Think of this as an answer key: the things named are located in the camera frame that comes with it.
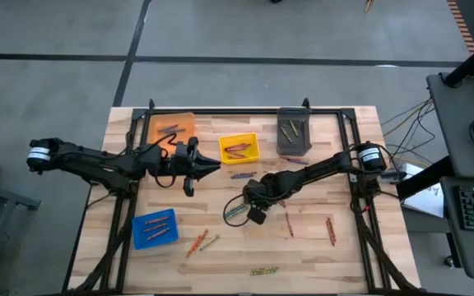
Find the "orange tray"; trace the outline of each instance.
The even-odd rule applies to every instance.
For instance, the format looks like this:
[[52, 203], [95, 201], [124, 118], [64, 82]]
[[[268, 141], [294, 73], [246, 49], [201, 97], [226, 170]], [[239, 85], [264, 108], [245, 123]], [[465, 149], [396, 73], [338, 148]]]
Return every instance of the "orange tray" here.
[[[149, 137], [147, 143], [152, 144], [161, 139], [166, 135], [165, 132], [159, 132], [159, 130], [174, 126], [178, 124], [174, 129], [184, 129], [182, 132], [177, 132], [177, 137], [173, 140], [173, 143], [182, 141], [184, 144], [188, 144], [190, 137], [195, 136], [195, 115], [193, 113], [175, 113], [166, 115], [152, 115], [149, 120]], [[163, 140], [159, 146], [166, 149], [170, 154], [173, 154], [176, 146], [168, 144], [169, 139]]]

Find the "blue tray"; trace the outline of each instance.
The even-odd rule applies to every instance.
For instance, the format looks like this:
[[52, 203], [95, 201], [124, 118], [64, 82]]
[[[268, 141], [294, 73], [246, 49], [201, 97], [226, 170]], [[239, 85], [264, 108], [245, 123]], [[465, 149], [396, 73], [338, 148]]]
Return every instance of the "blue tray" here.
[[[168, 216], [169, 218], [164, 221], [156, 222], [154, 224], [146, 225], [146, 221], [153, 220], [160, 217]], [[144, 229], [147, 229], [151, 226], [157, 226], [161, 223], [167, 223], [166, 226], [161, 227], [159, 229], [155, 229], [152, 231], [144, 232]], [[147, 240], [152, 234], [156, 234], [157, 232], [161, 231], [169, 227], [166, 233], [153, 238], [152, 240]], [[147, 247], [154, 247], [161, 245], [163, 243], [171, 243], [179, 239], [179, 230], [177, 229], [177, 220], [174, 217], [174, 210], [161, 210], [156, 213], [151, 213], [147, 215], [142, 215], [138, 217], [132, 218], [132, 236], [135, 242], [135, 249], [141, 250]]]

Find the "black stripe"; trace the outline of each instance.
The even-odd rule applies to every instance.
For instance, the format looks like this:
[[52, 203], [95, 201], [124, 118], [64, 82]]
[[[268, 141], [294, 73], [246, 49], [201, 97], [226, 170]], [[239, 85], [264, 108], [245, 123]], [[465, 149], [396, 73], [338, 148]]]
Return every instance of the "black stripe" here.
[[123, 55], [0, 53], [0, 60], [123, 62]]
[[135, 62], [253, 64], [253, 65], [310, 65], [310, 66], [381, 66], [399, 67], [458, 67], [463, 61], [392, 61], [326, 58], [229, 58], [229, 57], [157, 57], [136, 56]]
[[114, 94], [113, 107], [120, 107], [122, 105], [123, 94], [128, 86], [129, 75], [131, 74], [132, 64], [135, 60], [135, 54], [137, 54], [138, 45], [140, 44], [140, 38], [142, 37], [142, 31], [144, 30], [144, 24], [146, 23], [146, 15], [149, 10], [149, 3], [151, 0], [144, 0], [142, 9], [140, 10], [140, 16], [138, 16], [137, 27], [135, 28], [135, 34], [132, 36], [131, 47], [129, 47], [128, 59], [123, 65], [122, 76], [118, 82], [116, 93]]

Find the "white paper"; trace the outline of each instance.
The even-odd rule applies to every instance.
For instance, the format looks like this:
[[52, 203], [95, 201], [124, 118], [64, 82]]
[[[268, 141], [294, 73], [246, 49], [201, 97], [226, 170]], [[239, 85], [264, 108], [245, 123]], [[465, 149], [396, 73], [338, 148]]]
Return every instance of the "white paper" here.
[[[406, 178], [412, 177], [423, 169], [412, 165], [404, 164], [403, 171], [407, 173]], [[440, 183], [435, 184], [412, 197], [407, 198], [403, 205], [413, 210], [418, 210], [426, 214], [434, 215], [440, 218], [444, 217], [444, 194]]]

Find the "yellow tray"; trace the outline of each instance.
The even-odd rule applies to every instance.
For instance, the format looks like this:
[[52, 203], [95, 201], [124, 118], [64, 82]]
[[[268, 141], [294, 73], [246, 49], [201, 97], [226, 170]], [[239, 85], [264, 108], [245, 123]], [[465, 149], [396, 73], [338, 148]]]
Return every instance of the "yellow tray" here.
[[[245, 155], [246, 158], [243, 159], [232, 159], [230, 158], [230, 153], [224, 151], [226, 147], [234, 146], [238, 144], [252, 144], [245, 150], [236, 151], [242, 155]], [[221, 136], [219, 138], [219, 146], [221, 148], [221, 161], [225, 164], [242, 164], [249, 161], [258, 160], [261, 157], [259, 152], [259, 144], [257, 139], [257, 133], [250, 132], [239, 135], [232, 136]]]

